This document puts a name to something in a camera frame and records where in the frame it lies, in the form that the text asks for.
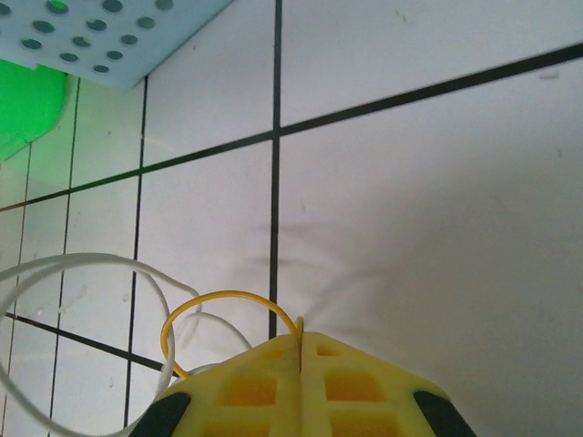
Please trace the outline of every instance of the black rubber part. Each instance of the black rubber part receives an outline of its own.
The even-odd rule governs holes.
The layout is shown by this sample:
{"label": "black rubber part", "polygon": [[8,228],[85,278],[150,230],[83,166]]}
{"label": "black rubber part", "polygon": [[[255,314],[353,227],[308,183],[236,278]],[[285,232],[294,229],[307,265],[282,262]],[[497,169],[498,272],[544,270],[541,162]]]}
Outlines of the black rubber part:
{"label": "black rubber part", "polygon": [[172,437],[189,404],[187,393],[174,393],[152,403],[129,437]]}
{"label": "black rubber part", "polygon": [[415,401],[435,437],[476,437],[453,403],[429,391],[416,391]]}

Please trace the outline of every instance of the green object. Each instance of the green object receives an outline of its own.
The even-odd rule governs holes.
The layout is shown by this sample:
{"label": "green object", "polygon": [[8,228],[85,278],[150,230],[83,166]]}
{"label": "green object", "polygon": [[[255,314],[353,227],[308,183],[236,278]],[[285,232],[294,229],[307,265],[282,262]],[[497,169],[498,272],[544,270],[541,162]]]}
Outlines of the green object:
{"label": "green object", "polygon": [[56,124],[65,100],[65,73],[0,59],[0,161]]}

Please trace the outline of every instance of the square hole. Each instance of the square hole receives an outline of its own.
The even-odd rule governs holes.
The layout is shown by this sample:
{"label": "square hole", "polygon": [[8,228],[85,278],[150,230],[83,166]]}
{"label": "square hole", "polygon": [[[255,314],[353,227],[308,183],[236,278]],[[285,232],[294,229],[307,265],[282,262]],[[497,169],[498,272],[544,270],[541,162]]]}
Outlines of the square hole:
{"label": "square hole", "polygon": [[222,405],[273,405],[277,380],[270,376],[237,376],[224,389]]}
{"label": "square hole", "polygon": [[336,370],[324,376],[328,401],[384,401],[379,381],[366,371]]}
{"label": "square hole", "polygon": [[205,427],[204,437],[270,437],[268,423],[210,423]]}
{"label": "square hole", "polygon": [[362,412],[333,412],[332,437],[403,437],[393,416]]}

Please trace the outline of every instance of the yellow plastic object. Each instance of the yellow plastic object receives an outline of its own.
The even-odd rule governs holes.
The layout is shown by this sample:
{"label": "yellow plastic object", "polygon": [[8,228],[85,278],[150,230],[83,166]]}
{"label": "yellow plastic object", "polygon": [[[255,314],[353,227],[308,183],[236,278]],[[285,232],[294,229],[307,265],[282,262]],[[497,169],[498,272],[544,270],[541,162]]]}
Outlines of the yellow plastic object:
{"label": "yellow plastic object", "polygon": [[[172,311],[172,313],[166,319],[166,321],[164,322],[164,325],[162,326],[162,331],[160,333],[160,346],[162,347],[162,353],[164,354],[164,358],[167,359],[169,356],[168,335],[169,335],[170,328],[172,327],[172,323],[174,322],[174,320],[176,320],[176,318],[180,314],[182,314],[184,311],[189,310],[190,308],[195,307],[197,305],[200,305],[203,302],[206,302],[209,300],[215,300],[215,299],[224,299],[224,298],[242,298],[242,299],[247,299],[247,300],[253,300],[255,302],[260,303],[264,307],[269,308],[270,310],[275,312],[278,316],[280,316],[281,319],[283,320],[283,322],[286,324],[286,326],[290,330],[290,334],[292,334],[296,338],[298,337],[298,330],[295,327],[295,325],[293,324],[292,319],[290,319],[290,316],[288,316],[284,310],[282,310],[279,306],[277,306],[277,304],[271,302],[270,300],[267,300],[267,299],[263,298],[262,296],[258,296],[257,294],[249,293],[248,291],[239,291],[239,290],[214,291],[212,293],[198,296],[197,298],[191,299],[191,300],[183,303],[178,308],[176,308],[174,311]],[[297,341],[297,348],[298,349],[300,348],[299,341]],[[178,375],[180,375],[180,377],[183,379],[189,378],[189,375],[186,373],[186,371],[184,371],[184,369],[182,369],[176,362],[174,363],[174,371]]]}
{"label": "yellow plastic object", "polygon": [[298,437],[299,366],[282,335],[171,387],[192,399],[172,437]]}
{"label": "yellow plastic object", "polygon": [[448,402],[432,382],[323,334],[302,332],[301,321],[298,326],[301,354],[296,337],[283,335],[192,376],[162,397],[188,394],[176,428],[148,434],[141,430],[151,426],[142,427],[131,437],[473,435],[432,431],[414,397],[421,391]]}
{"label": "yellow plastic object", "polygon": [[432,382],[317,332],[303,334],[301,384],[302,436],[435,437],[413,394],[449,399]]}

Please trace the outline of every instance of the white cable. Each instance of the white cable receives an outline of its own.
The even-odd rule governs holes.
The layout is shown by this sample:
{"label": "white cable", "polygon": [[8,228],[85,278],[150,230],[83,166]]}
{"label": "white cable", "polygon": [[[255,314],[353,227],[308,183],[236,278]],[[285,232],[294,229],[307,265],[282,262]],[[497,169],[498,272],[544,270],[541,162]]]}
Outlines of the white cable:
{"label": "white cable", "polygon": [[[18,299],[18,297],[20,297],[20,295],[22,295],[24,292],[26,292],[28,289],[33,287],[41,280],[68,269],[94,265],[122,265],[129,267],[138,274],[142,275],[150,284],[150,286],[154,289],[154,291],[156,291],[157,297],[159,298],[160,304],[162,305],[166,318],[169,316],[168,303],[166,302],[164,294],[162,293],[162,290],[160,289],[158,283],[152,277],[162,279],[167,283],[171,284],[172,286],[188,292],[194,297],[199,296],[198,292],[195,291],[192,287],[189,287],[188,285],[171,278],[170,276],[162,273],[157,269],[150,267],[147,264],[135,261],[133,259],[126,259],[117,255],[111,255],[106,253],[66,254],[47,257],[43,259],[36,259],[34,261],[27,262],[26,264],[22,264],[20,266],[16,266],[11,269],[0,272],[0,282],[2,282],[4,280],[13,278],[16,275],[22,274],[31,269],[43,268],[40,271],[32,274],[30,277],[20,281],[20,283],[16,287],[14,287],[4,297],[2,297],[2,299],[0,299],[0,314],[5,314],[8,311],[10,305],[13,304]],[[200,305],[196,308],[196,312],[193,313],[191,316],[195,317],[196,324],[198,324],[199,317],[206,317],[209,319],[220,321],[229,330],[234,332],[237,335],[237,337],[240,340],[242,340],[243,343],[245,343],[245,346],[247,348],[251,347],[247,339],[245,339],[245,337],[233,325],[231,325],[226,320],[218,316],[201,312]],[[153,401],[155,401],[168,388],[172,376],[174,360],[175,360],[174,331],[170,330],[169,357],[162,366],[162,371],[160,373],[156,395]],[[195,369],[195,372],[206,370],[209,366],[212,366],[212,364],[200,366],[197,369]],[[142,413],[140,417],[138,417],[134,422],[132,422],[126,428],[118,432],[112,432],[110,434],[102,435],[75,432],[57,422],[54,422],[50,417],[46,416],[44,413],[38,410],[37,407],[30,400],[28,400],[27,397],[12,382],[6,370],[2,366],[2,363],[0,363],[0,383],[2,383],[2,385],[5,386],[6,391],[10,393],[20,404],[20,406],[26,412],[28,412],[37,422],[43,425],[50,432],[55,432],[65,437],[124,437],[133,430],[133,428],[136,426],[136,424],[141,419],[141,416],[143,415]]]}

